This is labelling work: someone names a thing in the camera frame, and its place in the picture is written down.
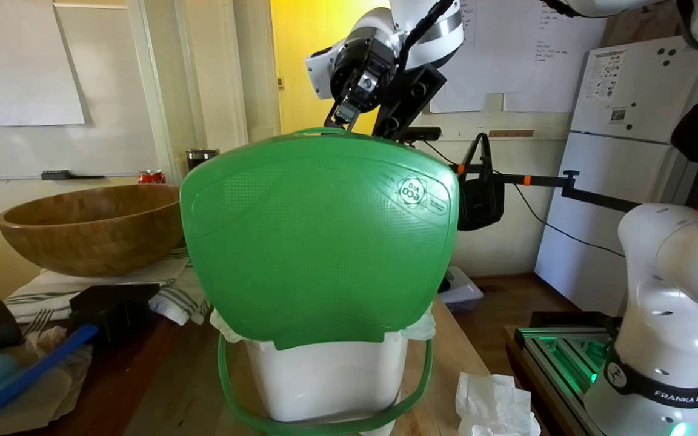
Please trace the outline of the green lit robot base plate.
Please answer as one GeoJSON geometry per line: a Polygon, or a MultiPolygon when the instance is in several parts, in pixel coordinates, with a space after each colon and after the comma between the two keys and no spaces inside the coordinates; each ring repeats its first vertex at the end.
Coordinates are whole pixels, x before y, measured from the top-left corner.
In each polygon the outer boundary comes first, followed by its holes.
{"type": "Polygon", "coordinates": [[[612,334],[598,328],[518,328],[513,341],[534,356],[559,396],[581,402],[601,379],[612,334]]]}

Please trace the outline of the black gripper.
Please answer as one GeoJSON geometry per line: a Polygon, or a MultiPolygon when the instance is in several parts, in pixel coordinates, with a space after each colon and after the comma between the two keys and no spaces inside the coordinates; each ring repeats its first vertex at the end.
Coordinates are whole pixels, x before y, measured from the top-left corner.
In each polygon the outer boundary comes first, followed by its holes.
{"type": "Polygon", "coordinates": [[[334,105],[326,116],[326,127],[352,131],[361,114],[381,113],[403,73],[408,70],[398,69],[398,56],[377,40],[363,38],[345,44],[327,73],[334,105]]]}

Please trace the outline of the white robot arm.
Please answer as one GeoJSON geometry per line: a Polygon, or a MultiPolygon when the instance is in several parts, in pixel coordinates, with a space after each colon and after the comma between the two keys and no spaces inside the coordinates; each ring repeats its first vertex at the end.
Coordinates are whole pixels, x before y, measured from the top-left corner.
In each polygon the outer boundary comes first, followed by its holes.
{"type": "MultiPolygon", "coordinates": [[[[463,40],[460,0],[391,0],[310,54],[306,70],[333,127],[377,113],[373,131],[401,138],[463,40]]],[[[684,122],[694,133],[679,150],[698,165],[698,105],[684,122]]],[[[618,241],[626,311],[585,411],[606,436],[698,436],[698,207],[635,203],[618,241]]]]}

